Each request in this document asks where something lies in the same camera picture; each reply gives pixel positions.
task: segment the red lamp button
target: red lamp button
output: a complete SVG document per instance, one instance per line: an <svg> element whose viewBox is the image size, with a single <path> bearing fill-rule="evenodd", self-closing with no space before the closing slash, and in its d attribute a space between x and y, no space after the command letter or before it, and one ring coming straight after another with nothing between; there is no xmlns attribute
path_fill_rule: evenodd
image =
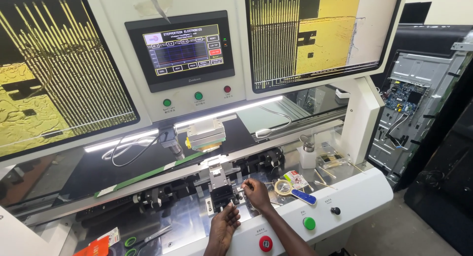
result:
<svg viewBox="0 0 473 256"><path fill-rule="evenodd" d="M264 252L268 252L272 249L272 240L268 236L262 236L260 238L260 249Z"/></svg>

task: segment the circuit board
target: circuit board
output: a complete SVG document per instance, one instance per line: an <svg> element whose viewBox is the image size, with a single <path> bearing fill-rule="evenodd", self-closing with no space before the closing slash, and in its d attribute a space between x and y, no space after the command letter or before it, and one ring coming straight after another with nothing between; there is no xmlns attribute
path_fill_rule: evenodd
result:
<svg viewBox="0 0 473 256"><path fill-rule="evenodd" d="M402 81L395 81L386 99L386 107L413 115L426 88Z"/></svg>

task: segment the magnifying glass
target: magnifying glass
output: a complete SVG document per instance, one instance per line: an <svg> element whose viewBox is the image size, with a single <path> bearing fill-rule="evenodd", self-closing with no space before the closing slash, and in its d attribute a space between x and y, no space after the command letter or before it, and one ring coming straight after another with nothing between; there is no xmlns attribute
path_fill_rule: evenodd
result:
<svg viewBox="0 0 473 256"><path fill-rule="evenodd" d="M317 201L317 199L314 196L293 188L292 184L287 180L281 180L281 179L278 180L274 184L274 191L277 194L282 195L282 196L292 195L296 198L299 198L305 201L306 203L310 205L315 205Z"/></svg>

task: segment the hand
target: hand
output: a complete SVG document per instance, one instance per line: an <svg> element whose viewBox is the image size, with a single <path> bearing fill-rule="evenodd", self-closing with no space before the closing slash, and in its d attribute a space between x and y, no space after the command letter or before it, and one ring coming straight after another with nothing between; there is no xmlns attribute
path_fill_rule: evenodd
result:
<svg viewBox="0 0 473 256"><path fill-rule="evenodd" d="M210 225L209 244L204 255L224 256L230 247L233 232L241 225L240 211L235 209L233 203L229 203L223 211L212 218Z"/></svg>
<svg viewBox="0 0 473 256"><path fill-rule="evenodd" d="M245 191L245 195L250 200L253 207L261 214L274 210L269 200L268 189L261 181L249 178L243 182L241 188Z"/></svg>

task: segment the wall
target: wall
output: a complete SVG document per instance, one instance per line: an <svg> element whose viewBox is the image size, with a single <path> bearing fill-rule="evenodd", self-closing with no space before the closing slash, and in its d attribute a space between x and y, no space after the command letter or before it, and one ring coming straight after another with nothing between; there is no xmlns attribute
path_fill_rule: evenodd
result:
<svg viewBox="0 0 473 256"><path fill-rule="evenodd" d="M411 2L432 2L426 25L473 25L472 0L406 0Z"/></svg>

